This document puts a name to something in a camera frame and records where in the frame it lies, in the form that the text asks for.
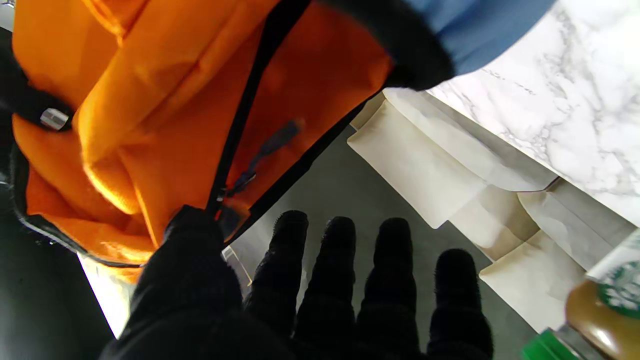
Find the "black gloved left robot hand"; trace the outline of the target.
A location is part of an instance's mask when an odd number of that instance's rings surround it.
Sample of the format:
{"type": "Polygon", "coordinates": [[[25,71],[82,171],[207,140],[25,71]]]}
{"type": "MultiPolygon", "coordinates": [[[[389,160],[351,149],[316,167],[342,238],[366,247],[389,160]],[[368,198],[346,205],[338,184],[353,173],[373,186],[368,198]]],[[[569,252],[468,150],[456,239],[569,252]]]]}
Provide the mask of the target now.
{"type": "Polygon", "coordinates": [[[203,210],[170,221],[131,298],[130,315],[102,360],[491,360],[473,257],[439,255],[436,307],[426,351],[419,346],[418,289],[409,223],[389,218],[375,240],[374,267],[359,312],[352,305],[357,233],[352,219],[327,224],[297,304],[307,215],[284,212],[247,296],[222,256],[224,237],[203,210]]]}

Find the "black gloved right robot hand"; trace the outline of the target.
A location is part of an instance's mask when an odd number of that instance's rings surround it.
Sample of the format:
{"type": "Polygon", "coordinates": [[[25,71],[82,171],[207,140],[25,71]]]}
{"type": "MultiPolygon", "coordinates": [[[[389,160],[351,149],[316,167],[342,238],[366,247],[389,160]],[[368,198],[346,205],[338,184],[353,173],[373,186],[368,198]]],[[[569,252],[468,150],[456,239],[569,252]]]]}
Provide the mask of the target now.
{"type": "Polygon", "coordinates": [[[75,111],[54,95],[30,85],[13,52],[1,48],[1,109],[50,132],[67,132],[72,128],[75,111]]]}

